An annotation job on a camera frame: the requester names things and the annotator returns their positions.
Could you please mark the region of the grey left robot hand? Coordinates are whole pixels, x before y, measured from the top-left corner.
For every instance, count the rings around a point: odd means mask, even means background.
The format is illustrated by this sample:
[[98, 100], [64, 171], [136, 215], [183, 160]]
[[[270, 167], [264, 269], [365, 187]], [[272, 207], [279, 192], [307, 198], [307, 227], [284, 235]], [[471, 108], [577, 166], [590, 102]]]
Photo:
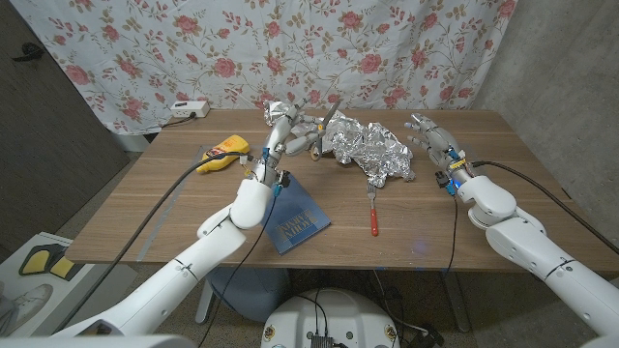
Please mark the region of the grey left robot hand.
[[[270, 187], [277, 179], [277, 167], [283, 156], [295, 157], [302, 152], [322, 148], [322, 137], [326, 133], [329, 116], [323, 119], [309, 116], [303, 108], [310, 102], [304, 97], [295, 103], [283, 101], [265, 101], [263, 103], [266, 123], [271, 127], [269, 135], [262, 146], [262, 155], [254, 167], [254, 178]], [[310, 130], [292, 138], [296, 126], [307, 124]]]

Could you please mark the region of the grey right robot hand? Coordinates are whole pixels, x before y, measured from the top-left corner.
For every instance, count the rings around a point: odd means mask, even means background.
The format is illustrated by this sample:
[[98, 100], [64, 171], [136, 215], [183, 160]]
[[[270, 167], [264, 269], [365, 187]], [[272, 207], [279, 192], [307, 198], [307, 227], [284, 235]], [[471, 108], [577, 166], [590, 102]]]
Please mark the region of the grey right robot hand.
[[419, 113], [412, 113], [411, 122], [404, 125], [417, 133], [408, 139], [425, 150], [430, 160], [448, 177], [461, 183], [473, 177], [467, 169], [464, 150], [448, 131]]

